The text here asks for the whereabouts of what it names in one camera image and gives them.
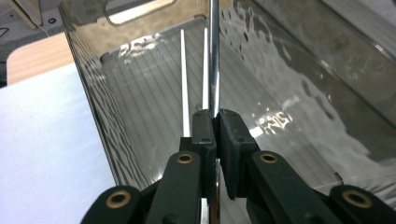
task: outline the white chopstick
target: white chopstick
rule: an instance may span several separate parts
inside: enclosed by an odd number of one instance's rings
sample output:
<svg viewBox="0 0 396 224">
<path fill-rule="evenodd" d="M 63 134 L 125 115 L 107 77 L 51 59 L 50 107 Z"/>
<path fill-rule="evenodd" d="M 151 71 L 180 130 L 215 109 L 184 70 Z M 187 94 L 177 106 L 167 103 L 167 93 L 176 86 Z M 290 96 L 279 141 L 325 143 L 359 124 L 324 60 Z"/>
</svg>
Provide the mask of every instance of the white chopstick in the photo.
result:
<svg viewBox="0 0 396 224">
<path fill-rule="evenodd" d="M 183 104 L 183 136 L 190 137 L 190 113 L 189 113 L 189 93 L 187 85 L 186 69 L 186 44 L 184 42 L 184 30 L 180 30 L 181 42 L 181 92 Z"/>
<path fill-rule="evenodd" d="M 204 78 L 202 82 L 202 109 L 209 108 L 209 71 L 207 68 L 207 28 L 204 30 Z"/>
</svg>

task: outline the white table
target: white table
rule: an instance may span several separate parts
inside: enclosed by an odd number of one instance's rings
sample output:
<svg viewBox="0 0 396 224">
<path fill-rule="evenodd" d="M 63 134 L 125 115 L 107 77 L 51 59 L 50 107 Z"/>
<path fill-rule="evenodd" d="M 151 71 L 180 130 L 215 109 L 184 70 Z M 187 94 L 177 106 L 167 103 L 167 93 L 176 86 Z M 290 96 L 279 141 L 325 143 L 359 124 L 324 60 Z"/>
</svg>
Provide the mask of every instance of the white table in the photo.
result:
<svg viewBox="0 0 396 224">
<path fill-rule="evenodd" d="M 0 223 L 79 223 L 113 186 L 73 63 L 0 89 Z"/>
</svg>

